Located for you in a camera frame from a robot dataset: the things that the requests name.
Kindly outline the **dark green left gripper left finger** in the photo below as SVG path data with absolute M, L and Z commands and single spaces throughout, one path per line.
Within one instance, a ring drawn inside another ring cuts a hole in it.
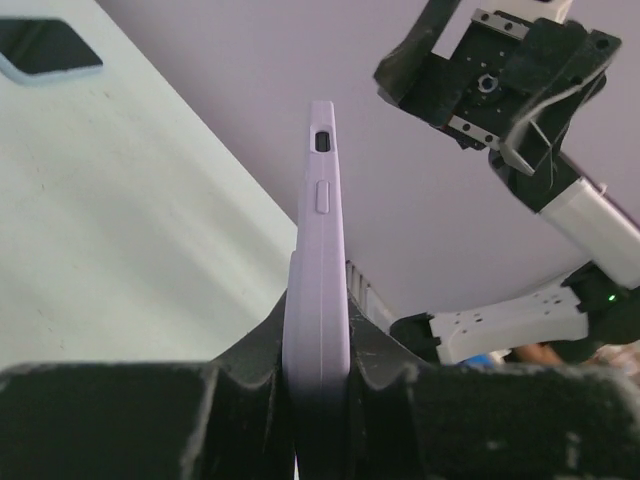
M 1 374 L 5 479 L 290 479 L 285 305 L 208 362 L 23 364 Z

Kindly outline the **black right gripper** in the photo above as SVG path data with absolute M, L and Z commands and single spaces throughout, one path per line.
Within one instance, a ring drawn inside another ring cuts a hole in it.
M 542 210 L 581 176 L 561 144 L 622 41 L 567 19 L 568 2 L 497 1 L 474 12 L 443 58 L 433 48 L 458 6 L 426 4 L 376 68 L 379 94 L 462 148 L 487 149 L 511 193 Z

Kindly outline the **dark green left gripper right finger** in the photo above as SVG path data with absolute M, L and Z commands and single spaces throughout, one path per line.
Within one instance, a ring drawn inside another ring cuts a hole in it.
M 349 309 L 352 479 L 635 479 L 639 390 L 590 366 L 439 366 Z

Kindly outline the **lilac phone case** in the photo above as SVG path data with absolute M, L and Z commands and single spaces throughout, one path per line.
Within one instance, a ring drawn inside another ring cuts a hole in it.
M 351 368 L 343 210 L 334 105 L 310 107 L 307 159 L 284 314 L 282 368 L 302 479 L 340 479 Z

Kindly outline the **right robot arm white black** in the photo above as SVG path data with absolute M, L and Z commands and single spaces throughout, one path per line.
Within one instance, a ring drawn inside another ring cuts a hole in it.
M 576 111 L 604 88 L 621 40 L 570 20 L 567 1 L 487 1 L 452 55 L 441 57 L 434 46 L 457 7 L 426 4 L 380 61 L 380 96 L 462 148 L 486 151 L 511 194 L 587 262 L 512 300 L 400 319 L 391 335 L 443 364 L 536 343 L 583 358 L 635 341 L 638 224 L 561 148 Z

